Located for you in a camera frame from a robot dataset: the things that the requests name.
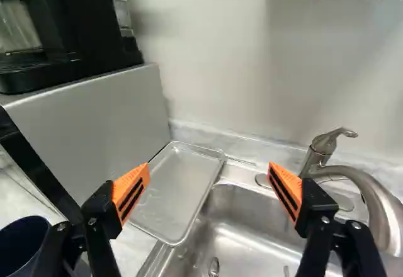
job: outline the coffee maker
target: coffee maker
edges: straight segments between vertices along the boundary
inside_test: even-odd
[[[143,64],[115,6],[114,0],[0,0],[0,93]]]

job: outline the dark blue mug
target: dark blue mug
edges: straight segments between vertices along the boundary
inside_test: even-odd
[[[29,277],[50,229],[41,216],[28,216],[0,230],[0,277]]]

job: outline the faucet spout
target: faucet spout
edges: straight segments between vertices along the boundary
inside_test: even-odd
[[[349,166],[312,165],[305,177],[345,176],[361,191],[369,212],[369,228],[379,249],[403,257],[403,205],[374,177]]]

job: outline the faucet handle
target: faucet handle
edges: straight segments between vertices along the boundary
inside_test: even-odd
[[[310,147],[316,153],[331,155],[337,147],[336,139],[341,134],[343,134],[345,137],[358,136],[358,133],[350,129],[340,127],[333,131],[318,135],[316,138],[313,139]]]

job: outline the sink basin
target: sink basin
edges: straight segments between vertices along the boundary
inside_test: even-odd
[[[138,276],[295,276],[305,240],[254,171],[226,164],[188,236],[157,243]],[[332,253],[326,276],[342,276]]]

